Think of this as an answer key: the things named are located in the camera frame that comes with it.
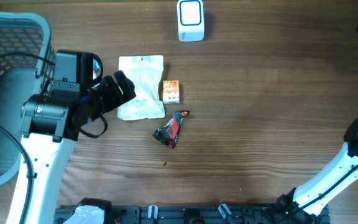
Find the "white plastic pouch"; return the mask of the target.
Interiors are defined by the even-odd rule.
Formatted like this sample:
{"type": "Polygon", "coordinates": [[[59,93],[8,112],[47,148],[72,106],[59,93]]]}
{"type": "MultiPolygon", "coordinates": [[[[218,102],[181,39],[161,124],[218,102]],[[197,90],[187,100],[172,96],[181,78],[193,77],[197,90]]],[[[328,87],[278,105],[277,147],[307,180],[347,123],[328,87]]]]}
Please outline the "white plastic pouch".
{"type": "Polygon", "coordinates": [[[117,117],[124,121],[165,117],[159,85],[163,73],[163,56],[121,56],[119,69],[135,86],[136,97],[118,107],[117,117]]]}

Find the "orange snack packet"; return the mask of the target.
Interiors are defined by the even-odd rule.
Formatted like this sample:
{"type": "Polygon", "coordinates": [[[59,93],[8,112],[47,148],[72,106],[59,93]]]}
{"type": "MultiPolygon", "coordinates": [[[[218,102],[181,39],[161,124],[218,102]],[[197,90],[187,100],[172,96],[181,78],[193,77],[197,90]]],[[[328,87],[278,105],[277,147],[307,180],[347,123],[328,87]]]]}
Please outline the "orange snack packet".
{"type": "Polygon", "coordinates": [[[177,104],[180,102],[180,86],[178,80],[164,80],[162,101],[164,104],[177,104]]]}

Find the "red dark small package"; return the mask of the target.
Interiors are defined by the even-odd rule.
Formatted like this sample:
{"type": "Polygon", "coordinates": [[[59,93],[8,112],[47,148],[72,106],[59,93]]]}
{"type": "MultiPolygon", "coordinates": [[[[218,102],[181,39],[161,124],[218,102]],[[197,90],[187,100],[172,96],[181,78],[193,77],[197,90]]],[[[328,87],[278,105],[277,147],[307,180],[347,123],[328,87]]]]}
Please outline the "red dark small package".
{"type": "Polygon", "coordinates": [[[175,111],[168,123],[154,132],[153,137],[160,143],[174,149],[178,142],[180,125],[189,114],[190,111],[188,110],[175,111]]]}

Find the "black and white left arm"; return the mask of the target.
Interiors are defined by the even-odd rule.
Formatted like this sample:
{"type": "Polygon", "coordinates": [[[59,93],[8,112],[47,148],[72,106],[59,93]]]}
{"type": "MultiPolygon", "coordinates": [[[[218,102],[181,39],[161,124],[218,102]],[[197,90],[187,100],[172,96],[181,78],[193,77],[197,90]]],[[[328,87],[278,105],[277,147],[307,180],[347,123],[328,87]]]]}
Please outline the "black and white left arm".
{"type": "Polygon", "coordinates": [[[68,160],[83,125],[102,119],[135,97],[135,85],[119,70],[94,75],[93,53],[59,50],[53,80],[22,106],[22,164],[8,223],[52,223],[68,160]]]}

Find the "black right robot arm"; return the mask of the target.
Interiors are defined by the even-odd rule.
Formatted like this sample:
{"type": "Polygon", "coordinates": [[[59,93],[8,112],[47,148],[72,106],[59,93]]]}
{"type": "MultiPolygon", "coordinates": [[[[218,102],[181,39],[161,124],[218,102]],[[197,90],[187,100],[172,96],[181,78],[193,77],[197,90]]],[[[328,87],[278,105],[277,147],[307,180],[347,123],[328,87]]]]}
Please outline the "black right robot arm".
{"type": "Polygon", "coordinates": [[[358,179],[358,117],[346,130],[338,154],[307,183],[282,195],[272,209],[275,223],[313,223],[325,206],[358,179]]]}

